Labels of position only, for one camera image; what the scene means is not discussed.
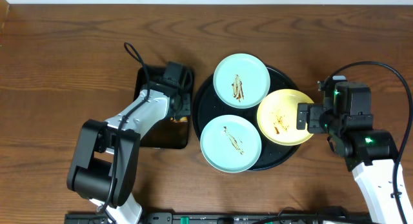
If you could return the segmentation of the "mint green plate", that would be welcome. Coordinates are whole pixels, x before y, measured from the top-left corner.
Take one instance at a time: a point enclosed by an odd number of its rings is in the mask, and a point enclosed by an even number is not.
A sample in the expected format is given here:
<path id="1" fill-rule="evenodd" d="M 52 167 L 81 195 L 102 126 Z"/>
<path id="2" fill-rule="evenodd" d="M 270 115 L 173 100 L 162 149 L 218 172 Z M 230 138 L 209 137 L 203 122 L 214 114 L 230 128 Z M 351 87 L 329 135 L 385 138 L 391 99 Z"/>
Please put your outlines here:
<path id="1" fill-rule="evenodd" d="M 258 105 L 268 94 L 270 75 L 265 64 L 250 54 L 232 54 L 214 71 L 214 90 L 222 102 L 246 109 Z"/>
<path id="2" fill-rule="evenodd" d="M 228 173 L 248 170 L 261 155 L 261 137 L 256 127 L 235 115 L 209 121 L 201 132 L 200 146 L 211 166 Z"/>

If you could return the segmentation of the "orange green sponge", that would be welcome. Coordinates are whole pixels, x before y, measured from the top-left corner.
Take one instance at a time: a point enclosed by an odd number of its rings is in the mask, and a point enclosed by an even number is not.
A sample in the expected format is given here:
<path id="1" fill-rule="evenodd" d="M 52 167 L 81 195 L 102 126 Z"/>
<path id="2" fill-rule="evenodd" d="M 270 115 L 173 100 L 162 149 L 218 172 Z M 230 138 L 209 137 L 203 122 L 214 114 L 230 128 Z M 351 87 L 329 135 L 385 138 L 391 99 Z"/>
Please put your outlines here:
<path id="1" fill-rule="evenodd" d="M 186 116 L 179 117 L 179 118 L 171 117 L 170 120 L 173 123 L 186 123 L 188 121 L 188 118 Z"/>

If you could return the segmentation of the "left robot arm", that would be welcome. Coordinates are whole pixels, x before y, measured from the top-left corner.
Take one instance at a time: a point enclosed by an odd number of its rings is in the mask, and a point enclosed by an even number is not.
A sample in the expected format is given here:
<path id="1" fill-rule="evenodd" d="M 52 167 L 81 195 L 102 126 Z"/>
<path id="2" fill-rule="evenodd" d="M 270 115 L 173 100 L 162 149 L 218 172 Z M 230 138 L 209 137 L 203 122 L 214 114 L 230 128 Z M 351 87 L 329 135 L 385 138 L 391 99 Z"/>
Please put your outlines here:
<path id="1" fill-rule="evenodd" d="M 97 207 L 85 223 L 139 223 L 143 209 L 134 199 L 140 141 L 158 122 L 191 115 L 194 73 L 174 62 L 138 70 L 133 102 L 105 121 L 81 127 L 66 185 Z"/>

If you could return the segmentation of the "yellow plate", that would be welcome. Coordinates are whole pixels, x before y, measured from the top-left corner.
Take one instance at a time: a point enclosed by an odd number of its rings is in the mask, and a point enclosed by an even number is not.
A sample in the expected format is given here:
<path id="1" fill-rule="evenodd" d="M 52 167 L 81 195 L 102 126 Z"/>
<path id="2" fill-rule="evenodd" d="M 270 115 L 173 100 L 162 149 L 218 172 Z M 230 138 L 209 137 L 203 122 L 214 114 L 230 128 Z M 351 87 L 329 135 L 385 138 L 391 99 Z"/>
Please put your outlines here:
<path id="1" fill-rule="evenodd" d="M 314 101 L 305 93 L 293 89 L 276 90 L 267 95 L 257 110 L 257 123 L 262 134 L 271 142 L 283 146 L 308 141 L 313 134 L 308 132 L 307 123 L 304 121 L 303 130 L 297 129 L 299 103 L 314 104 Z"/>

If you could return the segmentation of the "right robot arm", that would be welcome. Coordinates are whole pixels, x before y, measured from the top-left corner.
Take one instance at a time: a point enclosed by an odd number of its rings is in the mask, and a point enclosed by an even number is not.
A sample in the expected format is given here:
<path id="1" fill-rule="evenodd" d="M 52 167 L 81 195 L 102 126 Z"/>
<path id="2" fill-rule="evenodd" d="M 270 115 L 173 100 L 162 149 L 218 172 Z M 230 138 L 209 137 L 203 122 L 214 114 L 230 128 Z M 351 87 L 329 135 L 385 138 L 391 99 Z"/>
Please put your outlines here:
<path id="1" fill-rule="evenodd" d="M 401 171 L 397 147 L 386 130 L 373 128 L 371 91 L 364 83 L 345 79 L 319 82 L 322 104 L 299 103 L 296 128 L 327 134 L 332 151 L 344 158 L 362 191 L 374 223 L 412 221 L 412 205 Z"/>

